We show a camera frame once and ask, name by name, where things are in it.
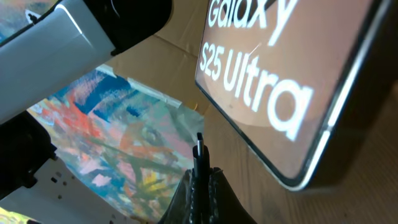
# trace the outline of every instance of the white lettering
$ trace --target white lettering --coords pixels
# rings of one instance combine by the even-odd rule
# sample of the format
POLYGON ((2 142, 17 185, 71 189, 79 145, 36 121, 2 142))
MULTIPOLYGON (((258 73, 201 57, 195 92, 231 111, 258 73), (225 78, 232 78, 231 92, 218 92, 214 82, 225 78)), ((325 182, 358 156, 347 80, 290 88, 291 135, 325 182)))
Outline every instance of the white lettering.
POLYGON ((266 2, 267 0, 257 0, 257 9, 254 12, 253 17, 251 18, 248 24, 248 28, 251 28, 254 25, 257 18, 259 18, 261 29, 267 27, 266 10, 265 10, 266 2))
MULTIPOLYGON (((229 71, 229 64, 231 63, 230 59, 232 58, 232 54, 233 54, 233 50, 231 49, 229 51, 229 56, 228 56, 228 61, 229 62, 227 63, 228 71, 229 71)), ((224 74, 224 89, 226 91, 231 91, 234 88, 234 86, 235 86, 236 77, 238 76, 238 70, 239 70, 239 66, 241 64, 241 59, 242 59, 242 52, 239 52, 238 56, 236 57, 234 73, 232 74, 232 79, 231 79, 230 82, 228 82, 228 72, 227 72, 227 70, 225 71, 225 74, 224 74)))
POLYGON ((234 25, 236 28, 243 27, 245 28, 248 24, 248 17, 249 17, 249 12, 250 12, 250 7, 251 7, 251 0, 246 0, 246 10, 244 11, 244 15, 241 20, 238 19, 238 13, 239 13, 239 6, 242 4, 243 0, 238 0, 236 3, 235 11, 234 11, 234 25))
POLYGON ((251 89, 251 83, 253 82, 254 77, 259 76, 259 68, 257 68, 257 62, 259 60, 259 57, 257 56, 254 58, 250 65, 248 65, 248 69, 246 72, 248 73, 248 80, 246 81, 246 86, 244 87, 244 92, 243 92, 243 101, 244 104, 248 107, 250 107, 251 104, 251 97, 250 97, 250 89, 251 89))
POLYGON ((206 58, 206 49, 209 48, 209 43, 206 42, 205 44, 203 44, 203 48, 201 51, 201 56, 203 57, 203 60, 200 62, 200 70, 204 70, 206 67, 206 63, 207 63, 207 58, 206 58))
POLYGON ((243 78, 244 78, 244 74, 246 73, 246 67, 248 65, 249 56, 250 56, 250 54, 245 54, 244 58, 243 58, 241 74, 239 75, 239 80, 238 80, 238 84, 236 85, 236 91, 235 91, 235 97, 237 97, 237 98, 239 98, 239 95, 241 94, 243 78))
POLYGON ((231 0, 224 0, 220 5, 220 9, 223 10, 224 6, 226 7, 226 12, 225 12, 225 16, 223 19, 221 19, 221 16, 223 14, 221 12, 218 13, 218 27, 226 27, 226 25, 227 25, 228 14, 229 14, 229 10, 231 9, 231 0))
MULTIPOLYGON (((220 3, 220 0, 212 0, 211 5, 210 5, 210 12, 211 12, 211 10, 213 9, 215 3, 217 3, 217 4, 220 3)), ((213 10, 213 16, 214 16, 214 18, 213 18, 213 19, 211 19, 211 13, 209 13, 209 26, 210 26, 210 27, 213 27, 214 24, 216 23, 217 14, 218 14, 218 11, 219 11, 219 10, 220 10, 220 9, 218 9, 218 8, 214 8, 214 10, 213 10)))
POLYGON ((209 47, 209 52, 211 53, 209 61, 207 61, 206 67, 205 67, 205 73, 206 75, 210 76, 211 75, 211 70, 209 69, 209 65, 210 63, 213 61, 214 59, 214 54, 216 52, 216 46, 214 44, 211 44, 209 47))
POLYGON ((274 32, 271 35, 271 38, 268 41, 268 46, 274 46, 277 42, 280 33, 282 33, 283 28, 286 25, 286 22, 289 20, 290 15, 293 12, 294 7, 296 6, 298 0, 290 0, 285 7, 286 0, 278 0, 278 18, 277 24, 274 32))
POLYGON ((299 84, 294 80, 282 80, 271 91, 269 96, 267 113, 269 122, 278 131, 285 131, 286 137, 291 141, 295 141, 304 114, 309 106, 313 90, 307 86, 300 89, 299 84), (295 101, 295 109, 293 115, 287 121, 281 121, 275 111, 278 97, 283 92, 289 92, 293 95, 295 101))
POLYGON ((262 93, 264 92, 264 88, 266 85, 270 85, 274 87, 278 82, 279 77, 275 74, 268 75, 268 72, 263 70, 261 71, 261 76, 259 83, 257 85, 256 94, 254 95, 253 105, 251 106, 251 110, 257 112, 259 110, 259 105, 262 98, 262 93))
POLYGON ((217 46, 216 50, 216 56, 214 58, 214 66, 217 67, 217 72, 214 70, 211 72, 211 77, 213 78, 214 81, 220 77, 221 73, 221 60, 219 58, 220 55, 224 54, 224 47, 223 46, 217 46))

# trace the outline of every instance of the brown cardboard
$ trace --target brown cardboard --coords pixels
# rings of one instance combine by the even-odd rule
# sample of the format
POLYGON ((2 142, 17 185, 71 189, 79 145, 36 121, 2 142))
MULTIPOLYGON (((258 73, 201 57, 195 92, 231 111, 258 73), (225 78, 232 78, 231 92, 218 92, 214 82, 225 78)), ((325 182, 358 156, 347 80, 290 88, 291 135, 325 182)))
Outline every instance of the brown cardboard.
POLYGON ((115 74, 169 95, 203 114, 209 101, 195 85, 207 0, 174 0, 170 20, 158 33, 113 58, 115 74))
POLYGON ((184 51, 199 55, 200 41, 205 27, 207 0, 174 0, 172 16, 156 33, 184 51))
POLYGON ((151 36, 107 62, 113 72, 133 78, 203 114, 209 101, 195 85, 197 58, 151 36))

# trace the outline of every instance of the white machine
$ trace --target white machine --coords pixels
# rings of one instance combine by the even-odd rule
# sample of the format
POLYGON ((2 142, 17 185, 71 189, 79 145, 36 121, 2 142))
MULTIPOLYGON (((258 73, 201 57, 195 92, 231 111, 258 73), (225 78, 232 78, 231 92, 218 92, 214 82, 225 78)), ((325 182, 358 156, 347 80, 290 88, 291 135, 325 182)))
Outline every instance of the white machine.
POLYGON ((138 223, 76 179, 25 110, 160 30, 171 10, 172 0, 63 0, 0 44, 0 207, 42 223, 138 223))

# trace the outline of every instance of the abstract painting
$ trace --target abstract painting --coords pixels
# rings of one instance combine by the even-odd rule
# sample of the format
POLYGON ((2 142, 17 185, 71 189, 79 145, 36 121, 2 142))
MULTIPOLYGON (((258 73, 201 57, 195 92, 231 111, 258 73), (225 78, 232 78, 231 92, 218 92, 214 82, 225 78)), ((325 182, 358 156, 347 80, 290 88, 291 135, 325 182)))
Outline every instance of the abstract painting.
POLYGON ((153 222, 193 167, 196 132, 203 131, 203 117, 195 111, 99 70, 28 111, 85 185, 123 214, 153 222))

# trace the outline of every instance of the metal rod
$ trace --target metal rod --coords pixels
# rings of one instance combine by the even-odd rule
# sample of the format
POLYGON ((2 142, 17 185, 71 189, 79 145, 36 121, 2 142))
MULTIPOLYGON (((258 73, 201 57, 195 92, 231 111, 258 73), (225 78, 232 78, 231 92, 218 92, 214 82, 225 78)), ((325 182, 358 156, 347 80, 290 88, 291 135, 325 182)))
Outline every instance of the metal rod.
POLYGON ((202 134, 198 133, 197 136, 198 136, 198 156, 201 157, 205 153, 205 145, 203 143, 202 134))

